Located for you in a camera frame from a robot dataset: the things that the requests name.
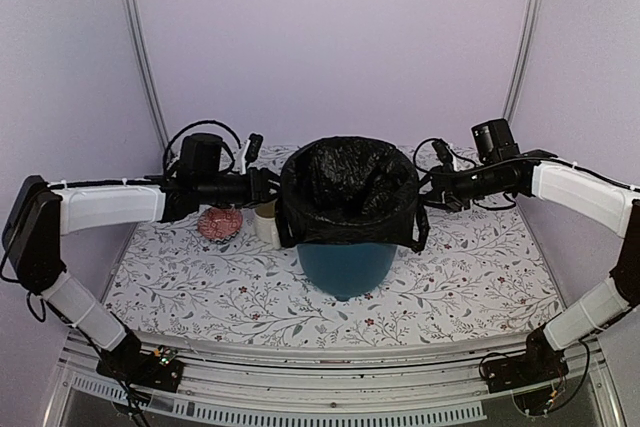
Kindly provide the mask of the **black plastic trash bag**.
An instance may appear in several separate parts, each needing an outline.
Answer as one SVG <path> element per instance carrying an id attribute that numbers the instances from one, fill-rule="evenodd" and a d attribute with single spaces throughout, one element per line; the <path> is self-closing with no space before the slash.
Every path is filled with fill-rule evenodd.
<path id="1" fill-rule="evenodd" d="M 357 136 L 313 141 L 289 156 L 280 172 L 280 243 L 379 243 L 420 253 L 430 226 L 419 189 L 411 160 L 389 142 Z"/>

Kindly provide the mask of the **teal plastic trash bin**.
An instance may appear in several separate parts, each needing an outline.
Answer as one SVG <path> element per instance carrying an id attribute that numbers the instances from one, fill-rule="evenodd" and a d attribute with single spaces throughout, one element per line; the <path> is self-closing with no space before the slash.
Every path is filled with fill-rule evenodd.
<path id="1" fill-rule="evenodd" d="M 348 301 L 378 287 L 388 275 L 397 246 L 299 244 L 297 253 L 309 281 L 339 301 Z"/>

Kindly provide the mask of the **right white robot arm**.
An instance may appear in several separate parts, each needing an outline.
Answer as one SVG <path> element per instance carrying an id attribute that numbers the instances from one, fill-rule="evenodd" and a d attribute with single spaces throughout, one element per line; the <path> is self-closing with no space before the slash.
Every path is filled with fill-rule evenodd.
<path id="1" fill-rule="evenodd" d="M 480 163 L 466 170 L 455 169 L 455 156 L 443 140 L 432 140 L 440 161 L 424 177 L 431 187 L 425 198 L 432 206 L 459 212 L 489 195 L 523 195 L 564 206 L 623 240 L 608 276 L 528 336 L 530 351 L 518 359 L 516 369 L 524 382 L 537 383 L 554 369 L 554 351 L 605 330 L 638 307 L 639 190 L 544 150 L 521 152 L 503 118 L 471 132 Z"/>

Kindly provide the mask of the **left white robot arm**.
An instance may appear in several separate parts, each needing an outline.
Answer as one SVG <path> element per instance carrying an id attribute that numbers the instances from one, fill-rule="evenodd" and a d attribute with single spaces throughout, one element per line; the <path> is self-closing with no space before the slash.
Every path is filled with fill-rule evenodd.
<path id="1" fill-rule="evenodd" d="M 216 134 L 183 138 L 176 160 L 165 158 L 159 175 L 141 179 L 45 181 L 27 177 L 2 232 L 11 282 L 53 308 L 100 349 L 128 381 L 148 373 L 146 355 L 135 337 L 74 276 L 61 258 L 62 236 L 97 227 L 132 223 L 171 223 L 203 206 L 243 209 L 268 203 L 278 193 L 279 177 L 256 168 L 263 138 L 253 134 L 233 153 Z"/>

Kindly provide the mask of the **cream ceramic mug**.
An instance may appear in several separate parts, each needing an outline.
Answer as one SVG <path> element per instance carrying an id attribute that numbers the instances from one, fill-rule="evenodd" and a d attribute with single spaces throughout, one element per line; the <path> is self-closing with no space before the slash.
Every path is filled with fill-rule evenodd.
<path id="1" fill-rule="evenodd" d="M 255 207 L 253 225 L 254 232 L 259 240 L 269 244 L 274 249 L 281 248 L 274 201 Z"/>

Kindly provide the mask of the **red patterned small bowl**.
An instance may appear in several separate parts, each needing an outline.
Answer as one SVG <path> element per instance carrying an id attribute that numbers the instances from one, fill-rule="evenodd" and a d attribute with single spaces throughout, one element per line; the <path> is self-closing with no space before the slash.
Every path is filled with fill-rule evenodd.
<path id="1" fill-rule="evenodd" d="M 242 225 L 240 210 L 210 207 L 198 218 L 197 230 L 205 239 L 222 243 L 236 236 Z"/>

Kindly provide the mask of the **floral patterned table mat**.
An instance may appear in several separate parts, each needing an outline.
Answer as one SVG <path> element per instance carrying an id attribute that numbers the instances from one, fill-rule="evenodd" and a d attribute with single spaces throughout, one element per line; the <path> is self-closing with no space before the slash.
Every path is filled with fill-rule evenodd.
<path id="1" fill-rule="evenodd" d="M 340 302 L 304 276 L 293 249 L 254 216 L 215 243 L 197 217 L 139 226 L 105 306 L 129 327 L 194 340 L 294 348 L 422 345 L 529 332 L 562 301 L 520 213 L 431 211 L 425 250 L 400 248 L 382 284 Z"/>

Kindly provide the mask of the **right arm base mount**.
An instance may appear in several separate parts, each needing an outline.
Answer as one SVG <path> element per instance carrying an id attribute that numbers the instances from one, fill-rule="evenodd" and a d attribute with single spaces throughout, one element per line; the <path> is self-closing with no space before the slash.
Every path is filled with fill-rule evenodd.
<path id="1" fill-rule="evenodd" d="M 560 379 L 569 373 L 564 351 L 550 345 L 542 327 L 527 336 L 523 353 L 507 356 L 491 352 L 480 361 L 478 370 L 490 393 Z"/>

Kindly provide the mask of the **front aluminium rail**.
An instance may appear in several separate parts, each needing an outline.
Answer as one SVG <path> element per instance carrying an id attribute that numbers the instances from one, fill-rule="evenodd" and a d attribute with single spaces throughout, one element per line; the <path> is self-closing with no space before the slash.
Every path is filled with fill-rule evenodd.
<path id="1" fill-rule="evenodd" d="M 596 340 L 570 347 L 552 412 L 535 415 L 550 382 L 493 392 L 493 360 L 520 354 L 520 334 L 453 343 L 308 349 L 216 343 L 144 333 L 176 349 L 175 392 L 144 389 L 151 426 L 628 426 Z"/>

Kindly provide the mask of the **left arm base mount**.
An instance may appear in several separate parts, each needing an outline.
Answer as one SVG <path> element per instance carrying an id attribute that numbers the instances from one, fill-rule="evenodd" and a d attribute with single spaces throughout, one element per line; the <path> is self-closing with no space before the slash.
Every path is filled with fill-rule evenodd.
<path id="1" fill-rule="evenodd" d="M 142 350 L 140 339 L 131 331 L 113 349 L 100 349 L 96 372 L 123 384 L 142 386 L 176 393 L 180 385 L 184 363 L 178 350 L 160 345 L 150 352 Z"/>

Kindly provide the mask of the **right aluminium frame post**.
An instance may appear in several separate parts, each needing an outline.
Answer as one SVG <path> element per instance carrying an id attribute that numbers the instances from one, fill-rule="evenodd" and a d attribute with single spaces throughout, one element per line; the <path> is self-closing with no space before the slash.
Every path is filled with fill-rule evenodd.
<path id="1" fill-rule="evenodd" d="M 543 0 L 526 0 L 518 49 L 503 108 L 503 117 L 508 123 L 512 123 L 516 116 L 519 98 L 524 86 L 528 61 L 532 52 L 542 1 Z"/>

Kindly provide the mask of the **aluminium frame post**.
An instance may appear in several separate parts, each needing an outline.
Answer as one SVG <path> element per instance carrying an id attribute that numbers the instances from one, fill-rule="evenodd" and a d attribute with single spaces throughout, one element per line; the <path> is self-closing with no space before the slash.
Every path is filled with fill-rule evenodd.
<path id="1" fill-rule="evenodd" d="M 122 4 L 153 129 L 160 148 L 164 149 L 168 145 L 169 134 L 153 78 L 138 1 L 122 0 Z"/>
<path id="2" fill-rule="evenodd" d="M 543 0 L 526 0 L 518 49 L 503 108 L 503 117 L 508 123 L 512 123 L 516 116 L 519 98 L 524 86 L 528 61 L 532 52 L 542 1 Z"/>

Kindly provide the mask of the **left aluminium frame post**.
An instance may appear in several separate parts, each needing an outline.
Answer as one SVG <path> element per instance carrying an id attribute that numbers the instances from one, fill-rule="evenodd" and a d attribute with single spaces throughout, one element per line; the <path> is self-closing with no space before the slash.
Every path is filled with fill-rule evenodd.
<path id="1" fill-rule="evenodd" d="M 169 134 L 153 78 L 138 1 L 122 0 L 122 4 L 153 129 L 160 148 L 164 149 L 168 145 Z"/>

